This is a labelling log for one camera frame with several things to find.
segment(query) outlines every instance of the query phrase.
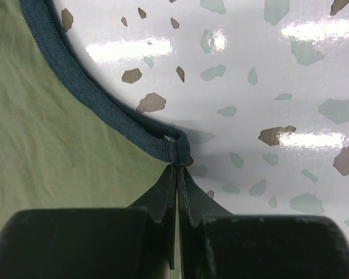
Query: brown speckle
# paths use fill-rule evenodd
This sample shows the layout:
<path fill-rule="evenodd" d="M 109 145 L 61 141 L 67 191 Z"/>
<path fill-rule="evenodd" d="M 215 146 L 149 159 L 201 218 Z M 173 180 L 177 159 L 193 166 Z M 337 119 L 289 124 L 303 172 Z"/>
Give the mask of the brown speckle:
<path fill-rule="evenodd" d="M 122 17 L 121 21 L 122 21 L 123 25 L 128 27 L 127 19 L 125 17 Z"/>
<path fill-rule="evenodd" d="M 349 0 L 334 0 L 331 6 L 330 16 L 336 15 L 337 12 L 342 10 L 348 3 Z"/>
<path fill-rule="evenodd" d="M 67 32 L 71 29 L 71 26 L 74 22 L 74 17 L 71 15 L 69 10 L 67 10 L 67 9 L 63 9 L 61 11 L 60 15 L 62 18 L 63 29 L 65 32 Z"/>
<path fill-rule="evenodd" d="M 184 70 L 180 66 L 178 66 L 177 69 L 176 69 L 176 72 L 177 72 L 177 74 L 179 74 L 180 79 L 184 83 L 185 82 L 185 72 L 184 72 Z"/>
<path fill-rule="evenodd" d="M 167 100 L 159 96 L 157 93 L 150 93 L 140 101 L 136 111 L 139 113 L 156 112 L 164 109 L 166 102 Z"/>
<path fill-rule="evenodd" d="M 340 151 L 340 154 L 335 157 L 333 166 L 343 176 L 347 176 L 349 174 L 349 145 L 347 147 L 344 147 Z"/>
<path fill-rule="evenodd" d="M 275 127 L 266 130 L 262 130 L 258 139 L 270 146 L 279 145 L 279 138 L 282 134 L 291 134 L 296 131 L 296 127 Z"/>
<path fill-rule="evenodd" d="M 138 13 L 140 14 L 140 17 L 142 19 L 145 19 L 146 18 L 146 13 L 144 10 L 142 10 L 141 8 L 138 9 Z"/>
<path fill-rule="evenodd" d="M 212 190 L 209 190 L 209 191 L 207 192 L 207 195 L 208 195 L 211 199 L 213 199 L 213 198 L 215 197 L 215 192 L 213 192 Z"/>
<path fill-rule="evenodd" d="M 172 17 L 170 18 L 170 23 L 174 29 L 180 28 L 180 23 Z"/>
<path fill-rule="evenodd" d="M 194 163 L 194 159 L 190 157 L 190 160 L 184 164 L 184 167 L 190 167 Z"/>
<path fill-rule="evenodd" d="M 139 68 L 125 71 L 122 76 L 122 82 L 124 83 L 135 83 L 137 80 L 139 80 L 142 77 L 142 73 Z"/>

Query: blue trim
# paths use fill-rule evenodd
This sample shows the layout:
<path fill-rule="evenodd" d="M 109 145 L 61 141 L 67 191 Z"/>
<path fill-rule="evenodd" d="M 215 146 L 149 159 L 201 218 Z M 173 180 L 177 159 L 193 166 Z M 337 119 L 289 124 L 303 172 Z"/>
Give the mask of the blue trim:
<path fill-rule="evenodd" d="M 173 164 L 190 159 L 185 133 L 130 109 L 82 67 L 57 19 L 51 0 L 20 0 L 27 25 L 49 67 L 67 90 L 103 122 L 151 156 Z M 165 135 L 173 138 L 169 141 Z"/>

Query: terrazzo pattern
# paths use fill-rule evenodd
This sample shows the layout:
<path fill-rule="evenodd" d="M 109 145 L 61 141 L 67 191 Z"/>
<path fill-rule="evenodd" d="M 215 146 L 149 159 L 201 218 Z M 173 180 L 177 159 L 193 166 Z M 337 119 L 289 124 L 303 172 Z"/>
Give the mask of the terrazzo pattern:
<path fill-rule="evenodd" d="M 103 2 L 55 1 L 76 54 L 186 132 L 205 192 L 238 214 L 324 214 L 349 239 L 349 0 Z"/>

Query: green fabric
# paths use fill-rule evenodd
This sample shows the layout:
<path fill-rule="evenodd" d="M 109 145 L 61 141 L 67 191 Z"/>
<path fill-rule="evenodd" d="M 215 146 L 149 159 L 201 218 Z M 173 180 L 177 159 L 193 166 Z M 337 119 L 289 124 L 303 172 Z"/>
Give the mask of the green fabric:
<path fill-rule="evenodd" d="M 0 230 L 22 209 L 127 206 L 166 165 L 67 92 L 0 0 Z"/>

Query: glossy white surface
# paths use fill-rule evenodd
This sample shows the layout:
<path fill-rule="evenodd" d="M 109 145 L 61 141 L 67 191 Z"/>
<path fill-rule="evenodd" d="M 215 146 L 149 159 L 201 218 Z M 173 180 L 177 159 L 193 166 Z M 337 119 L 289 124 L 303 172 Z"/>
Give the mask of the glossy white surface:
<path fill-rule="evenodd" d="M 332 120 L 320 113 L 320 105 L 330 98 L 349 99 L 349 4 L 329 16 L 333 1 L 278 1 L 289 3 L 289 11 L 272 25 L 276 17 L 265 6 L 269 2 L 274 0 L 224 0 L 222 14 L 203 8 L 199 0 L 55 0 L 55 5 L 59 15 L 64 8 L 73 15 L 67 36 L 74 51 L 111 94 L 136 108 L 156 92 L 166 99 L 165 108 L 147 115 L 186 132 L 214 135 L 204 134 L 203 141 L 209 140 L 201 144 L 196 135 L 189 170 L 217 202 L 237 214 L 312 211 L 330 216 L 349 240 L 349 174 L 343 176 L 333 166 L 349 146 L 349 119 L 341 113 L 349 112 L 349 102 L 326 108 Z M 137 8 L 146 12 L 145 19 Z M 171 17 L 179 28 L 172 27 Z M 203 34 L 209 36 L 202 47 Z M 145 56 L 153 58 L 152 67 Z M 201 73 L 218 65 L 225 67 L 223 76 L 205 81 Z M 142 77 L 122 82 L 124 71 L 135 68 Z M 275 100 L 283 93 L 291 99 Z M 235 115 L 218 113 L 228 106 L 237 108 Z M 259 140 L 262 130 L 279 126 L 297 129 L 282 134 L 280 145 Z M 231 152 L 244 163 L 235 167 Z M 277 155 L 277 165 L 263 160 L 267 153 Z M 275 164 L 276 156 L 271 156 Z M 349 164 L 349 158 L 343 161 Z"/>

